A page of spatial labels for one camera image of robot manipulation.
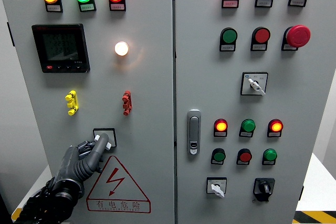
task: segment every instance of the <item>electrical hazard warning sign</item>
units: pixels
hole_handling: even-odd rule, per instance
[[[110,156],[87,199],[89,211],[149,214],[151,202],[116,156]]]

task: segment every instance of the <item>yellow black striped floor marking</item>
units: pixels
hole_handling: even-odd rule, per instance
[[[336,211],[296,211],[293,223],[336,223]]]

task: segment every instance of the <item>lightning bolt symbol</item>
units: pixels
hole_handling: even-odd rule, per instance
[[[117,173],[119,169],[118,168],[115,168],[111,174],[111,176],[109,177],[109,179],[106,181],[106,183],[111,183],[111,182],[115,182],[115,181],[119,181],[118,184],[116,185],[116,187],[113,189],[113,191],[110,191],[110,195],[111,196],[112,194],[114,194],[114,190],[116,190],[116,188],[121,184],[121,182],[125,179],[125,178],[117,178],[117,179],[114,179],[112,180],[112,177]]]

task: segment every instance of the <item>meter display screen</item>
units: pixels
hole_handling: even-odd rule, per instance
[[[33,25],[31,28],[44,73],[90,71],[82,24]]]

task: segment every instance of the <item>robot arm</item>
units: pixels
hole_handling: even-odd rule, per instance
[[[102,172],[99,162],[108,140],[103,133],[97,142],[69,147],[57,175],[29,198],[15,224],[56,224],[68,219],[84,195],[83,182],[94,172]]]

